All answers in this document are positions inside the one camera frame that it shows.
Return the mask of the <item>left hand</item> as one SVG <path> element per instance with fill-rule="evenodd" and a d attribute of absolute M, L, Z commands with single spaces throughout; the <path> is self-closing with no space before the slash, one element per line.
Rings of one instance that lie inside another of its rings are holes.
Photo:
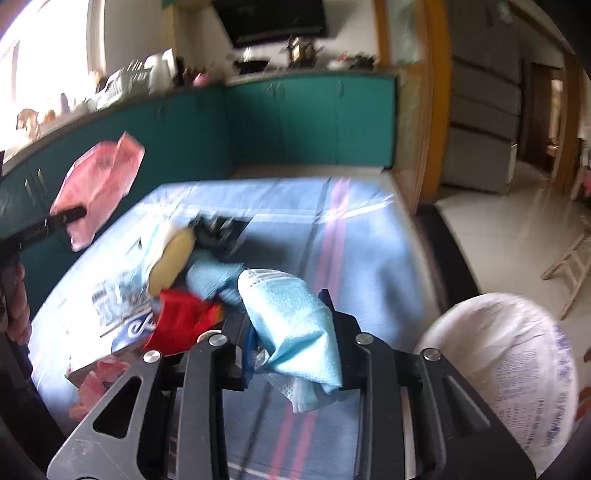
<path fill-rule="evenodd" d="M 2 270 L 1 292 L 8 314 L 6 334 L 11 341 L 19 345 L 26 345 L 32 332 L 24 279 L 25 268 L 21 263 Z"/>

